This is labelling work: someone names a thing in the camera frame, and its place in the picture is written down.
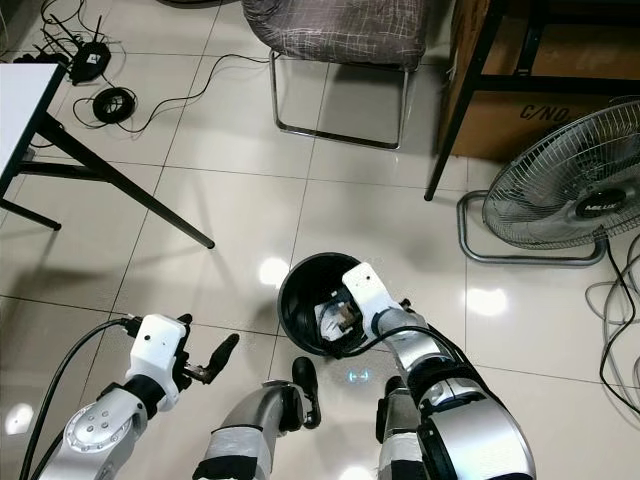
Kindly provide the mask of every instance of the chair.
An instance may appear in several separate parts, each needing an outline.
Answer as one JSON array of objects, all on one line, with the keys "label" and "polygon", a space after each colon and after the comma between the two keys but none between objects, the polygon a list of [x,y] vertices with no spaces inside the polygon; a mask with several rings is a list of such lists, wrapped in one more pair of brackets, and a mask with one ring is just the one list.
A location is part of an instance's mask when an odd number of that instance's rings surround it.
[{"label": "chair", "polygon": [[[425,51],[430,0],[242,0],[256,36],[271,48],[273,117],[283,131],[377,148],[400,146],[409,73]],[[393,143],[287,125],[278,114],[276,54],[339,64],[393,66],[404,73],[397,140]]]}]

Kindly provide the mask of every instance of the tile floor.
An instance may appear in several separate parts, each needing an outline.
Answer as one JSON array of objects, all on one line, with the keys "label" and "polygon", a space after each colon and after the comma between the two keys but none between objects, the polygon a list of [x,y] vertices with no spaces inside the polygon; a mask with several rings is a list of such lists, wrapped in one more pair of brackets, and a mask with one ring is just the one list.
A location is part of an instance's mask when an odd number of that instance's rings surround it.
[{"label": "tile floor", "polygon": [[[71,8],[59,3],[61,15]],[[111,41],[121,41],[113,44],[107,75],[140,96],[134,126],[159,100],[198,91],[216,56],[267,54],[237,1],[205,9],[90,1],[85,19],[95,22],[100,13]],[[32,49],[37,29],[36,22],[16,50]],[[226,60],[201,99],[186,108],[178,102],[134,137],[111,127],[87,130],[73,118],[73,102],[101,84],[61,86],[50,111],[66,128],[211,234],[217,247],[203,249],[109,186],[17,179],[8,196],[64,226],[52,234],[0,215],[3,424],[18,404],[37,409],[63,352],[110,315],[189,311],[194,359],[204,362],[232,330],[241,343],[213,385],[194,386],[175,410],[154,419],[119,477],[189,478],[209,431],[232,405],[268,378],[289,378],[301,352],[278,327],[279,282],[301,259],[335,250],[371,262],[394,295],[411,298],[467,350],[523,426],[539,478],[636,478],[640,426],[616,410],[598,382],[600,322],[583,297],[590,283],[612,278],[606,262],[566,270],[466,260],[456,242],[455,204],[468,189],[489,184],[499,168],[490,162],[453,157],[436,199],[422,199],[443,77],[431,58],[415,76],[405,143],[395,152],[278,132],[268,69],[245,60]],[[393,76],[295,60],[279,68],[286,121],[347,134],[392,132]],[[89,113],[83,104],[78,111]],[[65,156],[51,148],[40,155]],[[474,246],[504,251],[482,230],[477,209],[472,213]],[[616,252],[630,239],[616,239]],[[268,279],[260,275],[266,266],[276,266]],[[629,385],[639,341],[631,331],[617,347]],[[71,412],[122,378],[130,345],[109,331],[84,348],[64,378],[41,448]],[[324,423],[278,441],[273,478],[299,478],[303,469],[309,480],[375,478],[376,402],[394,372],[391,356],[371,351],[313,361]],[[372,372],[367,383],[347,381],[349,371],[365,367]],[[28,433],[3,429],[0,477],[17,476]]]}]

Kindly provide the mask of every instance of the cardboard box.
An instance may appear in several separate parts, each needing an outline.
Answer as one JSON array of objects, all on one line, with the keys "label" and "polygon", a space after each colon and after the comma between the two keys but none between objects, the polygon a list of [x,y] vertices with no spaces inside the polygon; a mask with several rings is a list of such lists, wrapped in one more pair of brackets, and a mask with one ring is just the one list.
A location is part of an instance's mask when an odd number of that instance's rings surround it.
[{"label": "cardboard box", "polygon": [[[490,0],[458,0],[452,20],[449,88],[443,101],[440,141],[469,66]],[[483,69],[513,74],[526,33],[529,2],[512,1]],[[610,7],[579,7],[581,13],[620,14]],[[640,30],[587,25],[548,25],[533,65],[533,75],[640,80]],[[591,95],[476,92],[452,154],[511,161],[548,132],[607,106]]]}]

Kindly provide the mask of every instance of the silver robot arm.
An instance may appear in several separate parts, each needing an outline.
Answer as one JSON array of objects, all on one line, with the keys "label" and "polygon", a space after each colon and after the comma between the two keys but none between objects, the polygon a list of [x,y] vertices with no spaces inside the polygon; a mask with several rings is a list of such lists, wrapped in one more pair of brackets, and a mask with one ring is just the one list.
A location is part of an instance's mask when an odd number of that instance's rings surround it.
[{"label": "silver robot arm", "polygon": [[318,380],[311,360],[293,362],[292,382],[275,380],[245,397],[211,433],[194,480],[269,480],[276,439],[316,428],[321,414]]},{"label": "silver robot arm", "polygon": [[536,478],[520,427],[464,353],[395,302],[369,264],[342,280],[370,339],[415,329],[385,340],[401,379],[387,384],[379,405],[380,478],[420,478],[420,466],[434,480]]},{"label": "silver robot arm", "polygon": [[147,315],[131,349],[124,385],[111,384],[67,423],[62,442],[39,480],[110,480],[129,459],[147,422],[173,408],[192,379],[208,384],[226,365],[238,335],[213,353],[207,367],[187,362],[190,315]]}]

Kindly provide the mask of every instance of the black trash bin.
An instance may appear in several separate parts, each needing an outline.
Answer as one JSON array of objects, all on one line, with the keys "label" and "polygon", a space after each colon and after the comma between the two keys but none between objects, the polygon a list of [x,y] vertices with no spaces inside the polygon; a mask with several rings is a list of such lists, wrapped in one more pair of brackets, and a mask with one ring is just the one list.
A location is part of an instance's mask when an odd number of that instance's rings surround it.
[{"label": "black trash bin", "polygon": [[287,336],[314,355],[334,355],[362,345],[366,336],[362,325],[340,340],[320,337],[314,307],[331,300],[331,293],[343,286],[342,275],[360,263],[343,253],[318,253],[298,263],[287,275],[278,296],[278,318]]}]

